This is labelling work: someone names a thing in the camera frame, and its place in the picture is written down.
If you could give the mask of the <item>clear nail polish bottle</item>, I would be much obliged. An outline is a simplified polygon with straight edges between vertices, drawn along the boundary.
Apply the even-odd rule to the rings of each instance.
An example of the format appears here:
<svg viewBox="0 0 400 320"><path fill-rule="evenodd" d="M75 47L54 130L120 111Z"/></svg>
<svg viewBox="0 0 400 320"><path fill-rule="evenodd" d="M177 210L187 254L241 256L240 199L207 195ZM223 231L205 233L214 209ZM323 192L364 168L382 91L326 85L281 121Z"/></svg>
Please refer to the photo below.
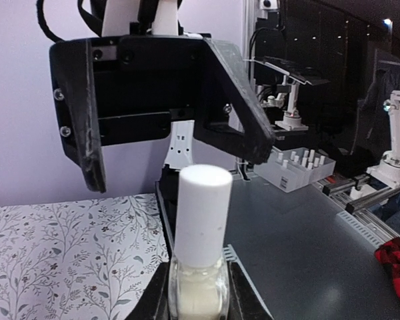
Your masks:
<svg viewBox="0 0 400 320"><path fill-rule="evenodd" d="M171 258L168 282L170 319L226 319L229 312L229 272L220 257L205 269Z"/></svg>

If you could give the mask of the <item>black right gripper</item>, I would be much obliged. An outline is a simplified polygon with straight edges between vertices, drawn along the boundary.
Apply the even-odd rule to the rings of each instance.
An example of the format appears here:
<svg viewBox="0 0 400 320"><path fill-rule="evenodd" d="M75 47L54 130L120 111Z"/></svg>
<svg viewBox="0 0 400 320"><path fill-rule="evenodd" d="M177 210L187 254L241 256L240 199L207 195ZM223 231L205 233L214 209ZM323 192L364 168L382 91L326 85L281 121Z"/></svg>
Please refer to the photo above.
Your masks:
<svg viewBox="0 0 400 320"><path fill-rule="evenodd" d="M275 140L238 47L210 38L131 37L60 41L49 50L64 154L90 191L106 192L101 146L163 139L176 121L193 136L253 164Z"/></svg>

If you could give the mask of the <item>second background robot arm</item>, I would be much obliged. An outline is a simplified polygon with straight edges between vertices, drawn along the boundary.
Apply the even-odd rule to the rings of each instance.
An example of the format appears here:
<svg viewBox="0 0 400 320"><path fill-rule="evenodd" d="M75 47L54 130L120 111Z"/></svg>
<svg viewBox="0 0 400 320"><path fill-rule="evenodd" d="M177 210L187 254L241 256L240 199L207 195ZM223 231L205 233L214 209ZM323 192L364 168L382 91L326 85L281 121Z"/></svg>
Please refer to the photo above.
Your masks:
<svg viewBox="0 0 400 320"><path fill-rule="evenodd" d="M283 76L282 81L276 84L275 93L266 93L264 89L259 92L259 100L264 108L277 108L283 112L283 118L276 120L274 125L280 131L308 131L309 127L302 123L297 108L299 88L304 85L328 84L329 80L323 78L320 72L312 67L304 67L294 61L276 57L249 58L246 62L256 63Z"/></svg>

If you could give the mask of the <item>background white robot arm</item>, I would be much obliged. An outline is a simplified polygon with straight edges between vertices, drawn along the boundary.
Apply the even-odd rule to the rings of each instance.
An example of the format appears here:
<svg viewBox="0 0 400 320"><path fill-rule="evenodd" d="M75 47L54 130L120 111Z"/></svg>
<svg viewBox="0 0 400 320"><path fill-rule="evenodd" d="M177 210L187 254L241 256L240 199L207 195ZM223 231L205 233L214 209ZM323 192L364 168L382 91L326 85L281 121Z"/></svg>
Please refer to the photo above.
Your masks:
<svg viewBox="0 0 400 320"><path fill-rule="evenodd" d="M389 118L391 148L382 154L378 165L367 168L366 174L395 191L400 189L400 91L392 91L383 110Z"/></svg>

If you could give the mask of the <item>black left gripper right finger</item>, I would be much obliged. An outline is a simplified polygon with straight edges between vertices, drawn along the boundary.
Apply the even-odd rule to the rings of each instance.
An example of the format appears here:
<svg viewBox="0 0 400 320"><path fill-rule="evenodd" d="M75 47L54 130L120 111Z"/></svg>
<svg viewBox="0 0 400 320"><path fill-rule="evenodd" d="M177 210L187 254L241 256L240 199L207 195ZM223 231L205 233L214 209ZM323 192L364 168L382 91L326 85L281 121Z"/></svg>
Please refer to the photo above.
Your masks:
<svg viewBox="0 0 400 320"><path fill-rule="evenodd" d="M266 312L240 265L228 262L229 272L229 320L272 320Z"/></svg>

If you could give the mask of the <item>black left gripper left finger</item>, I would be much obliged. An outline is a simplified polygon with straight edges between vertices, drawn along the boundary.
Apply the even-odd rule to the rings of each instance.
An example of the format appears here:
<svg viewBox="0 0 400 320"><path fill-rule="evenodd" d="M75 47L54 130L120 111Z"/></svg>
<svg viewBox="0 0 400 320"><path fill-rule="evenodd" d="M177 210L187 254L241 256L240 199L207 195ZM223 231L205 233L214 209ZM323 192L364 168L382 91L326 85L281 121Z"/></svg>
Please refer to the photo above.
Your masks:
<svg viewBox="0 0 400 320"><path fill-rule="evenodd" d="M160 263L134 309L125 320L168 320L169 263Z"/></svg>

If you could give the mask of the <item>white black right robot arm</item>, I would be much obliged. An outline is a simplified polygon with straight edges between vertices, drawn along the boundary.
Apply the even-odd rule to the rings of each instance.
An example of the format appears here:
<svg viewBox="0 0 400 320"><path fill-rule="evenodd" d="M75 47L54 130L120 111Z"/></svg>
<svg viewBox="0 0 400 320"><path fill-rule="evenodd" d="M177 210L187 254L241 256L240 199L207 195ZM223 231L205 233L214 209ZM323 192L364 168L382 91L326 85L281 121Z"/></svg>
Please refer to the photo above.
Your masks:
<svg viewBox="0 0 400 320"><path fill-rule="evenodd" d="M49 50L65 155L87 188L106 192L105 146L169 138L159 182L176 200L193 140L252 164L265 163L272 126L238 47L208 37L123 35L60 41Z"/></svg>

